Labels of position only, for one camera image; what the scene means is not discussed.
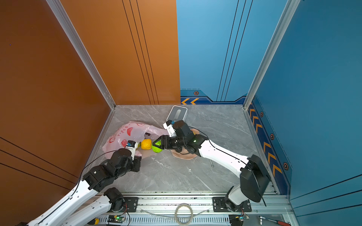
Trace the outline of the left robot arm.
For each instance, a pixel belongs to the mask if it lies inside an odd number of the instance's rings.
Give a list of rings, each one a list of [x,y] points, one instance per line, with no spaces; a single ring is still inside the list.
[[[128,172],[139,172],[142,157],[134,151],[121,148],[110,159],[87,172],[78,184],[55,205],[36,219],[20,222],[21,226],[84,226],[98,216],[108,212],[125,212],[127,204],[122,193],[115,187],[109,188],[92,204],[81,206],[113,184]]]

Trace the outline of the green lime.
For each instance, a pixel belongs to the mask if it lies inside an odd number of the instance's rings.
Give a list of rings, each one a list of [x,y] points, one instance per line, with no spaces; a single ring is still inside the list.
[[[153,150],[153,152],[155,153],[160,153],[163,151],[163,149],[161,149],[161,145],[162,145],[162,142],[161,141],[157,141],[155,143],[152,144],[152,147],[151,149]]]

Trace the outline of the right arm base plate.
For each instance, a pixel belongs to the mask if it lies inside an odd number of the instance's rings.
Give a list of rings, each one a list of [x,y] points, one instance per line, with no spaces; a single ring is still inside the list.
[[[214,212],[251,212],[251,204],[249,200],[242,202],[239,205],[234,204],[225,197],[213,197]]]

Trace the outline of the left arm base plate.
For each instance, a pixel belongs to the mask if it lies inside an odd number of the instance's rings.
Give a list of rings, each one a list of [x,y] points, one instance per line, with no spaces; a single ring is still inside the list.
[[[138,202],[139,202],[138,197],[135,197],[135,196],[125,197],[123,205],[122,205],[122,209],[120,211],[122,213],[125,211],[128,213],[135,213],[137,211]]]

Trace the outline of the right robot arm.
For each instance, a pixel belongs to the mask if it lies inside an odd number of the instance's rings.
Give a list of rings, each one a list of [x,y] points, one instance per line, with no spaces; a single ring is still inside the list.
[[[263,161],[257,155],[247,157],[229,151],[199,132],[195,134],[183,120],[164,123],[167,135],[156,139],[152,145],[160,150],[174,150],[209,159],[225,167],[239,178],[239,186],[232,187],[224,197],[230,211],[240,209],[243,202],[261,202],[271,182],[271,176]]]

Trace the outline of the pink plastic bag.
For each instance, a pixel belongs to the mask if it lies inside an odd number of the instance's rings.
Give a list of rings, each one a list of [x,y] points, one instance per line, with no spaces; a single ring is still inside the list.
[[[144,149],[141,147],[141,142],[145,139],[151,139],[152,142],[158,139],[162,135],[169,135],[167,130],[161,129],[152,125],[148,125],[142,122],[130,121],[127,124],[120,127],[114,135],[110,136],[102,147],[103,152],[109,152],[106,154],[106,158],[110,159],[112,153],[110,151],[119,150],[125,148],[127,142],[135,141],[139,143],[139,147],[136,149],[135,155],[147,158],[156,153],[152,149]]]

